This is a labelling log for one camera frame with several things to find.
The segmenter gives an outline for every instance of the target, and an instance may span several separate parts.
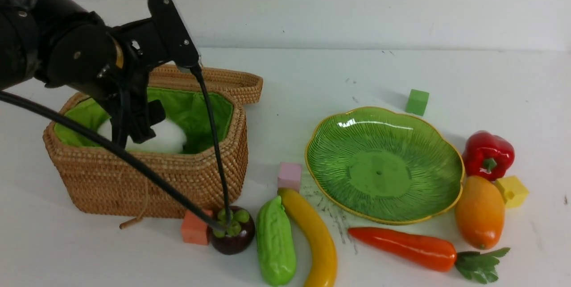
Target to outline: pepper stem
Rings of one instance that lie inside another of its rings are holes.
[[[488,173],[491,173],[497,165],[498,163],[493,158],[485,159],[482,163],[482,166],[488,171]]]

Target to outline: yellow cube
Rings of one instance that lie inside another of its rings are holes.
[[[521,206],[530,194],[529,190],[521,183],[515,175],[496,180],[494,183],[502,197],[506,208],[517,208]]]

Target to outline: tabletop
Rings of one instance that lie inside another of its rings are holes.
[[[280,162],[304,165],[302,194],[328,225],[339,258],[336,286],[475,286],[454,269],[438,273],[379,252],[347,236],[375,225],[324,198],[308,173],[304,149],[316,125],[360,106],[403,112],[412,88],[430,92],[424,119],[459,151],[477,130],[505,137],[517,157],[507,175],[530,190],[508,209],[497,247],[511,247],[496,267],[496,286],[568,286],[571,282],[571,56],[498,51],[202,49],[208,67],[264,78],[258,104],[246,106],[249,165],[235,202],[252,214],[274,197]],[[8,90],[59,110],[74,90],[29,81]],[[41,140],[48,121],[0,104],[0,277],[4,287],[264,286],[255,243],[223,256],[184,244],[181,220],[146,218],[125,230],[123,216],[80,212],[71,203]],[[452,212],[396,228],[463,241]],[[294,225],[301,286],[309,245]]]

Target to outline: white wall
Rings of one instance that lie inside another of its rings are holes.
[[[111,25],[145,0],[76,0]],[[176,0],[201,47],[569,50],[571,0]]]

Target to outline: plate center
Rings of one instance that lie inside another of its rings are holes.
[[[370,196],[400,197],[410,187],[406,163],[388,151],[360,151],[347,165],[349,182]]]

